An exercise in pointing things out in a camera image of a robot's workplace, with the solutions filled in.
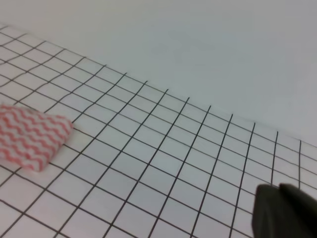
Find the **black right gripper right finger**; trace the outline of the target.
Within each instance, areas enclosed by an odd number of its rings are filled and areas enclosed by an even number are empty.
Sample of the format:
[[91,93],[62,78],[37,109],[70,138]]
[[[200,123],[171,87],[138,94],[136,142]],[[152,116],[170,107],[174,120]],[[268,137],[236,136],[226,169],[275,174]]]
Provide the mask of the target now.
[[286,197],[297,217],[304,223],[313,237],[317,237],[317,200],[286,183],[279,185],[279,190]]

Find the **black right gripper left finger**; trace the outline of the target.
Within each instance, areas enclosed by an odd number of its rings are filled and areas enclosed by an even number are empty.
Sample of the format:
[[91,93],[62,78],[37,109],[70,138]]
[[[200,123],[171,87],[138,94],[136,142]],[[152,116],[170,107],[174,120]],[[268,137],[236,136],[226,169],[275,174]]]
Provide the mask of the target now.
[[255,238],[305,238],[306,227],[280,189],[261,184],[256,189],[252,230]]

